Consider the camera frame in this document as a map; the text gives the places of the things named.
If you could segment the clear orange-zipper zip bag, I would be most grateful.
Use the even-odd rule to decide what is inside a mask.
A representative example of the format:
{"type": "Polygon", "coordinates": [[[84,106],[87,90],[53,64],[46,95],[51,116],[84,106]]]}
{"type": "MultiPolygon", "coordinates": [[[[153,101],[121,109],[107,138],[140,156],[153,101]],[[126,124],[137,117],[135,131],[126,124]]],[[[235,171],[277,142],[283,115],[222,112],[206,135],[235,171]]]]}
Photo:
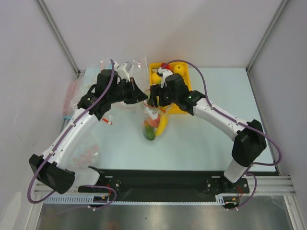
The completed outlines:
{"type": "Polygon", "coordinates": [[[174,104],[152,107],[148,104],[150,89],[147,89],[145,94],[148,99],[142,102],[144,106],[142,132],[147,140],[153,141],[164,133],[168,123],[169,110],[174,104]]]}

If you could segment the yellow toy banana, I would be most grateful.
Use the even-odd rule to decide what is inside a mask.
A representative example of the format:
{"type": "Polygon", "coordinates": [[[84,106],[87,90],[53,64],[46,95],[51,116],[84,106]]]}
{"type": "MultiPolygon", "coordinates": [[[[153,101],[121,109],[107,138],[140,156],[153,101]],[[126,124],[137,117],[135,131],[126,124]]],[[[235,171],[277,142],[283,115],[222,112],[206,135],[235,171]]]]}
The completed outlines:
{"type": "Polygon", "coordinates": [[[165,115],[165,114],[161,115],[160,123],[159,123],[159,125],[156,129],[156,132],[155,132],[155,135],[157,137],[163,134],[163,132],[164,132],[166,126],[167,126],[167,123],[168,123],[168,116],[165,115]]]}

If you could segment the peach toy fruit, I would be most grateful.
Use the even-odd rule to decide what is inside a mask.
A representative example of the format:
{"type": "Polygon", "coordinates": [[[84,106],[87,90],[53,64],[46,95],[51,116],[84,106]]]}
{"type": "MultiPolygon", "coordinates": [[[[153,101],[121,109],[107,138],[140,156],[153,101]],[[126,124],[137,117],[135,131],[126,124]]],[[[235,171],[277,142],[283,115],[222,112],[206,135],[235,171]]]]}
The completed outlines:
{"type": "Polygon", "coordinates": [[[147,119],[147,122],[150,126],[157,128],[160,123],[160,118],[158,117],[157,119],[151,119],[150,117],[147,119]]]}

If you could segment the orange green toy mango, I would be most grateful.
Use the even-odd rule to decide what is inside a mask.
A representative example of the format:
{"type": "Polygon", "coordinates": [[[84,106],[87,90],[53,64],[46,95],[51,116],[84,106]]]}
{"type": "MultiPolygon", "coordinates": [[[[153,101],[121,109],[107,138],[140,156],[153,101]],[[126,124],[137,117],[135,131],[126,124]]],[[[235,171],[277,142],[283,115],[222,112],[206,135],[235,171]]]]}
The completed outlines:
{"type": "Polygon", "coordinates": [[[155,129],[152,126],[146,126],[144,128],[144,136],[147,140],[154,140],[155,139],[155,129]]]}

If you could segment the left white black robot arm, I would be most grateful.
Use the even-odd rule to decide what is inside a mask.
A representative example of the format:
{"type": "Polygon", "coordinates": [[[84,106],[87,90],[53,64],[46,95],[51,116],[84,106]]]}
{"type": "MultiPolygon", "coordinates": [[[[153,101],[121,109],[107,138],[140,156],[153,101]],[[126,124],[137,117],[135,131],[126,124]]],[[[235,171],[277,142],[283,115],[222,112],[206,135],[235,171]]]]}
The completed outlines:
{"type": "Polygon", "coordinates": [[[147,99],[147,95],[137,86],[129,72],[117,68],[104,69],[97,75],[97,82],[79,100],[71,121],[41,155],[32,155],[29,165],[34,178],[64,194],[73,185],[89,184],[96,192],[105,188],[106,181],[95,170],[86,170],[81,177],[68,169],[78,143],[96,123],[98,123],[114,103],[136,104],[147,99]]]}

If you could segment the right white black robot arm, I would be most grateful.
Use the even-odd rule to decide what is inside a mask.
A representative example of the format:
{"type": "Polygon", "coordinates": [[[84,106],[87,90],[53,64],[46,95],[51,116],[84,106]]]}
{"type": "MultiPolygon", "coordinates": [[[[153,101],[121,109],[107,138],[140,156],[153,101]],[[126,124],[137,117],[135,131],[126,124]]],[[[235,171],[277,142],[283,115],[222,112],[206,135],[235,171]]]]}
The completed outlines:
{"type": "Polygon", "coordinates": [[[238,180],[267,147],[259,121],[247,122],[233,117],[209,102],[205,94],[189,90],[179,74],[167,76],[164,82],[150,86],[148,104],[152,107],[175,104],[180,110],[209,122],[233,141],[233,159],[221,180],[226,192],[238,188],[238,180]]]}

